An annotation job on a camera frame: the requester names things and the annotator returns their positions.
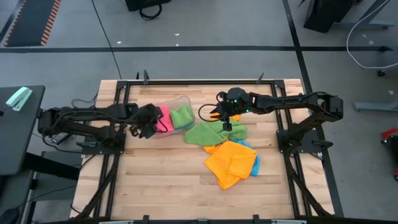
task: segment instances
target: table leg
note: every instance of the table leg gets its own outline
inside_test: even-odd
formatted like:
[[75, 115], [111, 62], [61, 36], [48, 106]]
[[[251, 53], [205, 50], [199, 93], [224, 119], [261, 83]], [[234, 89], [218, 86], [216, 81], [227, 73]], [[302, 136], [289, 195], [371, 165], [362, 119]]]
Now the table leg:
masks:
[[24, 168], [71, 180], [78, 180], [80, 172], [76, 167], [55, 162], [29, 152], [25, 155]]

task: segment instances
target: metal bracket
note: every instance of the metal bracket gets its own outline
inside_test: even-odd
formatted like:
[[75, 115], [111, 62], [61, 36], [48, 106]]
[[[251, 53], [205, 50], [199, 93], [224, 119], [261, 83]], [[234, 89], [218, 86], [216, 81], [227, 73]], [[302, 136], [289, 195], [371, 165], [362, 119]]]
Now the metal bracket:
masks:
[[121, 90], [126, 85], [127, 85], [127, 81], [125, 81], [125, 80], [118, 81], [117, 84], [116, 84], [116, 91]]
[[85, 138], [85, 142], [96, 142], [94, 147], [90, 147], [88, 145], [83, 146], [81, 153], [85, 155], [120, 155], [124, 153], [124, 144], [126, 142], [126, 132], [117, 133], [116, 138], [118, 139], [118, 145], [114, 147], [105, 147], [100, 142], [97, 142], [96, 139], [87, 137]]
[[272, 224], [307, 224], [305, 220], [271, 220]]
[[208, 224], [209, 220], [198, 220], [198, 224]]
[[[280, 153], [283, 153], [286, 149], [285, 139], [287, 135], [287, 130], [278, 130], [276, 132], [276, 136], [278, 139], [278, 145], [280, 149]], [[317, 144], [318, 134], [316, 130], [311, 130], [304, 134], [304, 138], [302, 139], [302, 145], [296, 148], [298, 153], [318, 153], [322, 152], [322, 145]]]
[[253, 215], [253, 223], [260, 224], [260, 216], [259, 215]]
[[149, 215], [144, 215], [142, 218], [142, 224], [148, 224], [149, 223]]
[[264, 76], [264, 72], [260, 75], [260, 77], [259, 77], [259, 79], [257, 79], [257, 81], [256, 81], [256, 84], [257, 85], [260, 85], [261, 84], [261, 80], [262, 80], [262, 77]]
[[144, 69], [144, 85], [148, 85], [149, 75], [147, 70]]
[[285, 89], [285, 81], [284, 80], [274, 80], [274, 84], [281, 89]]

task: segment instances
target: microfiber cloth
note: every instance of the microfiber cloth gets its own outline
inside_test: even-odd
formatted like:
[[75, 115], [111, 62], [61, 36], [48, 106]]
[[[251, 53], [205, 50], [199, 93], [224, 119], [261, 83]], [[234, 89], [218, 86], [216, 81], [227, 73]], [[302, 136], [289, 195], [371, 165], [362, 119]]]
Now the microfiber cloth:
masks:
[[170, 112], [172, 117], [173, 126], [175, 129], [185, 128], [189, 124], [193, 123], [193, 115], [190, 106], [182, 106], [177, 110]]
[[202, 122], [189, 129], [184, 135], [187, 144], [214, 146], [229, 139], [243, 140], [248, 135], [248, 128], [238, 121], [231, 120], [232, 131], [223, 130], [223, 122]]
[[256, 156], [255, 150], [226, 141], [205, 160], [205, 165], [216, 175], [221, 189], [225, 190], [249, 177]]
[[172, 119], [170, 118], [170, 110], [168, 107], [166, 106], [159, 106], [160, 110], [162, 111], [163, 117], [160, 118], [160, 121], [164, 124], [161, 124], [160, 122], [158, 122], [156, 124], [156, 128], [159, 131], [173, 131], [174, 127], [173, 127], [173, 123], [172, 123]]
[[[253, 147], [251, 147], [251, 145], [245, 141], [240, 141], [240, 140], [236, 140], [236, 139], [231, 139], [231, 141], [253, 149]], [[252, 175], [252, 176], [259, 175], [259, 169], [260, 169], [260, 157], [259, 157], [259, 155], [257, 155], [256, 160], [254, 161], [253, 168], [251, 169], [250, 175]]]

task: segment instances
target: pink cloth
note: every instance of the pink cloth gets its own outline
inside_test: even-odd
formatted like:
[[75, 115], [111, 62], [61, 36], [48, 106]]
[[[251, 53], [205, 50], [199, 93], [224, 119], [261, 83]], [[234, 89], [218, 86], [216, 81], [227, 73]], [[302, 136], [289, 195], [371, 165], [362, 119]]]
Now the pink cloth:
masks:
[[163, 124], [161, 124], [160, 122], [158, 122], [156, 124], [156, 128], [159, 131], [173, 131], [174, 127], [173, 127], [172, 119], [170, 117], [170, 110], [166, 106], [160, 106], [159, 108], [163, 113], [163, 118], [160, 118], [160, 121], [164, 124], [164, 126], [166, 126], [167, 130], [164, 128]]

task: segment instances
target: white cable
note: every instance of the white cable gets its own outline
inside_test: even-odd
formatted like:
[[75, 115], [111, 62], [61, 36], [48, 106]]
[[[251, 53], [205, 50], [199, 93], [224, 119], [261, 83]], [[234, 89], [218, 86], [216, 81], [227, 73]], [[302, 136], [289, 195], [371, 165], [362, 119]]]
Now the white cable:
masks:
[[364, 21], [365, 19], [367, 19], [369, 16], [371, 16], [371, 15], [373, 15], [375, 12], [377, 12], [377, 10], [379, 10], [381, 7], [383, 7], [383, 6], [384, 6], [385, 4], [387, 4], [388, 2], [389, 2], [389, 0], [386, 0], [386, 1], [385, 1], [383, 4], [381, 4], [375, 11], [369, 13], [369, 15], [367, 15], [365, 18], [363, 18], [363, 19], [361, 19], [360, 21], [358, 21], [358, 22], [354, 25], [354, 27], [351, 29], [351, 31], [349, 32], [349, 34], [348, 34], [348, 37], [347, 37], [347, 44], [346, 44], [346, 46], [347, 46], [347, 52], [348, 52], [349, 56], [351, 56], [351, 58], [353, 58], [353, 60], [354, 60], [359, 66], [361, 66], [361, 67], [363, 67], [363, 68], [368, 68], [368, 69], [386, 69], [386, 68], [391, 68], [391, 67], [394, 67], [394, 66], [398, 65], [398, 63], [395, 63], [395, 64], [388, 65], [388, 66], [384, 66], [384, 67], [367, 67], [367, 66], [364, 66], [364, 65], [360, 64], [360, 63], [354, 58], [354, 56], [351, 54], [351, 52], [348, 50], [349, 37], [351, 36], [351, 33], [354, 31], [355, 27], [358, 26], [362, 21]]

